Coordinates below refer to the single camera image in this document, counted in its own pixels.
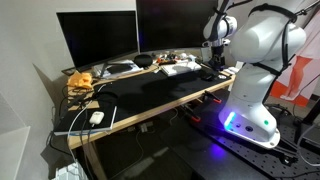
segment wall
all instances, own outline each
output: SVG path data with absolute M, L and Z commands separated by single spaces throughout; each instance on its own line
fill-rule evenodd
M 31 127 L 17 179 L 48 179 L 69 161 L 46 145 L 67 80 L 60 71 L 73 66 L 56 12 L 132 9 L 134 0 L 1 1 L 0 135 Z

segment electronic component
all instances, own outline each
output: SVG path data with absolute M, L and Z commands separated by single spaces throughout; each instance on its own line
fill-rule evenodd
M 101 111 L 95 111 L 95 112 L 92 114 L 89 122 L 90 122 L 90 124 L 96 124 L 96 125 L 97 125 L 97 124 L 100 124 L 100 122 L 102 121 L 103 117 L 104 117 L 104 113 L 103 113 L 103 112 L 101 112 Z
M 162 72 L 164 72 L 167 76 L 175 76 L 200 69 L 201 66 L 195 62 L 181 62 L 161 66 Z

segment computer monitor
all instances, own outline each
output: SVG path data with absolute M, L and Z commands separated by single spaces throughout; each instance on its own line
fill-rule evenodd
M 139 51 L 201 48 L 216 0 L 136 0 Z
M 138 52 L 135 11 L 58 12 L 57 16 L 80 72 Z

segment keyboard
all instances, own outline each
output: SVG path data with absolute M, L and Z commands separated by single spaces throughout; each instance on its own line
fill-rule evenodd
M 167 76 L 175 76 L 178 74 L 183 74 L 190 71 L 197 71 L 200 70 L 201 66 L 195 62 L 179 62 L 176 64 L 168 64 L 162 65 L 161 70 Z

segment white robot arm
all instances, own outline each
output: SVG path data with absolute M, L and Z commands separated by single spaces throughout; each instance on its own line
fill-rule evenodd
M 278 73 L 286 68 L 288 57 L 306 40 L 303 29 L 292 23 L 296 18 L 293 12 L 303 1 L 258 0 L 248 21 L 235 33 L 230 44 L 234 59 L 246 64 L 237 74 L 219 120 L 227 132 L 266 149 L 277 146 L 280 132 L 275 118 L 262 102 Z M 228 9 L 232 2 L 223 1 L 219 5 Z M 214 33 L 217 36 L 204 35 L 209 40 L 219 38 L 219 33 Z
M 232 4 L 233 0 L 218 1 L 217 8 L 213 7 L 214 13 L 209 17 L 203 30 L 203 36 L 207 39 L 212 52 L 212 59 L 208 63 L 215 70 L 222 70 L 224 65 L 223 39 L 234 34 L 237 29 L 236 19 L 226 14 Z

